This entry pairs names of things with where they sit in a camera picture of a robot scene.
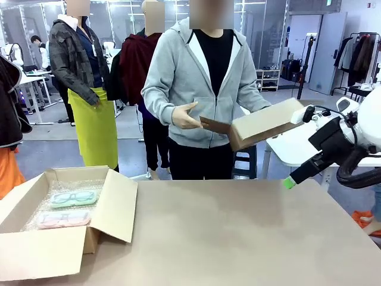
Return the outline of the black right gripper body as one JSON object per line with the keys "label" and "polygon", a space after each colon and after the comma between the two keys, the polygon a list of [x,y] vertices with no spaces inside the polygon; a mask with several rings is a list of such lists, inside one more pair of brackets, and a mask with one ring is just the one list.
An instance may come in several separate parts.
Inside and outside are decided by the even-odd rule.
{"label": "black right gripper body", "polygon": [[315,163],[343,163],[353,149],[340,126],[340,117],[335,117],[322,126],[308,141],[319,151],[311,160]]}

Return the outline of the person's right hand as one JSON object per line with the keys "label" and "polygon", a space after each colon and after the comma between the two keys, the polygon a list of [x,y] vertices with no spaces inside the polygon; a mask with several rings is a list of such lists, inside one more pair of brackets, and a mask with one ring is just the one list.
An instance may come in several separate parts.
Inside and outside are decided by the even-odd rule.
{"label": "person's right hand", "polygon": [[195,120],[188,112],[196,107],[198,102],[192,102],[185,105],[180,105],[174,108],[172,112],[172,122],[175,126],[181,129],[196,129],[203,128],[200,121]]}

